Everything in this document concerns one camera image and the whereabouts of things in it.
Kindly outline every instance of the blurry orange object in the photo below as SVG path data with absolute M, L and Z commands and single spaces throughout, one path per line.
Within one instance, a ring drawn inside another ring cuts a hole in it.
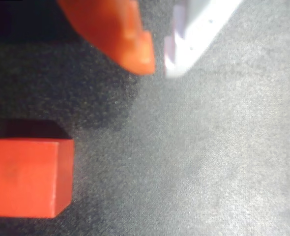
M 53 218 L 72 199 L 74 141 L 0 139 L 0 216 Z
M 58 0 L 73 28 L 123 68 L 155 71 L 151 34 L 143 31 L 136 0 Z

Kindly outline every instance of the gray felt surface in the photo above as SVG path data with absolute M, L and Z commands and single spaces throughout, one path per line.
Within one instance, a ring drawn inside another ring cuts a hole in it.
M 152 76 L 79 39 L 0 43 L 0 117 L 53 119 L 76 140 L 72 205 L 0 219 L 0 236 L 290 236 L 290 1 L 245 0 L 166 80 L 172 4 L 140 1 Z

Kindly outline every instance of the block top face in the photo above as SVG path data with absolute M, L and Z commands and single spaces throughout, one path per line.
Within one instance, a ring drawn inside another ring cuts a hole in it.
M 0 216 L 55 214 L 58 153 L 63 139 L 0 139 Z

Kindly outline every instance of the white object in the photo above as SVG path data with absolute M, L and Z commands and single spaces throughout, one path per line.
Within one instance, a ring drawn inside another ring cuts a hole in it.
M 192 68 L 243 0 L 184 0 L 174 6 L 173 34 L 165 37 L 165 73 Z

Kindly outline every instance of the block side face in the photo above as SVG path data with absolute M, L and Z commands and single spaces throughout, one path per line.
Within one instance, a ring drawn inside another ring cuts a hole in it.
M 55 215 L 61 213 L 72 201 L 74 166 L 74 141 L 61 142 L 58 147 Z
M 51 217 L 56 142 L 0 140 L 0 216 Z

